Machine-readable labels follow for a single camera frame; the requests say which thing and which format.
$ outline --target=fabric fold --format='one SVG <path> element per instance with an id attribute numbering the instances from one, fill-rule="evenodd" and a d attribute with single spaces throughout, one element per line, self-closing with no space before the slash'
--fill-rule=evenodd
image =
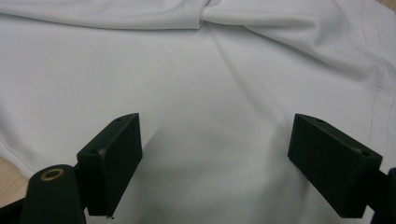
<path id="1" fill-rule="evenodd" d="M 208 0 L 0 1 L 0 13 L 106 29 L 198 29 Z"/>

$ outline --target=white t-shirt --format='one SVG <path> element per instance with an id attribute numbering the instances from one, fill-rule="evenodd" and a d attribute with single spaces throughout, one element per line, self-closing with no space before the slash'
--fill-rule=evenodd
<path id="1" fill-rule="evenodd" d="M 0 0 L 0 156 L 75 164 L 140 113 L 144 158 L 115 219 L 341 219 L 289 161 L 295 113 L 396 164 L 396 18 L 372 0 Z"/>

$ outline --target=black plastic block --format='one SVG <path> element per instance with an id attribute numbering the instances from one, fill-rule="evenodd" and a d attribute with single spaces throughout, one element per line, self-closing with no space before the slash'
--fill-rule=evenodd
<path id="1" fill-rule="evenodd" d="M 78 154 L 78 181 L 91 216 L 112 217 L 138 163 L 138 114 L 114 119 Z"/>
<path id="2" fill-rule="evenodd" d="M 382 157 L 327 122 L 296 114 L 290 160 L 340 217 L 362 217 Z"/>

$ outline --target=white fabric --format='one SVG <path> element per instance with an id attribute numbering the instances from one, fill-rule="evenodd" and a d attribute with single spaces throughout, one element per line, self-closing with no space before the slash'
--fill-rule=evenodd
<path id="1" fill-rule="evenodd" d="M 395 166 L 388 8 L 372 0 L 54 2 L 0 0 L 0 155 L 24 174 L 75 164 L 111 120 L 139 112 L 144 159 L 115 219 L 95 223 L 370 222 L 370 209 L 364 219 L 338 217 L 287 150 L 293 116 L 303 113 L 382 154 L 384 172 Z M 207 23 L 122 31 L 44 21 Z"/>

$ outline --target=screw hole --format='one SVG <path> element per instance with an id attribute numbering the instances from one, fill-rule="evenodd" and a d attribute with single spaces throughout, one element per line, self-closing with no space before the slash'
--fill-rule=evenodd
<path id="1" fill-rule="evenodd" d="M 54 180 L 56 178 L 58 178 L 59 176 L 64 174 L 64 170 L 57 168 L 57 169 L 51 169 L 48 170 L 46 173 L 44 173 L 43 175 L 40 176 L 40 179 L 42 181 L 51 181 Z"/>

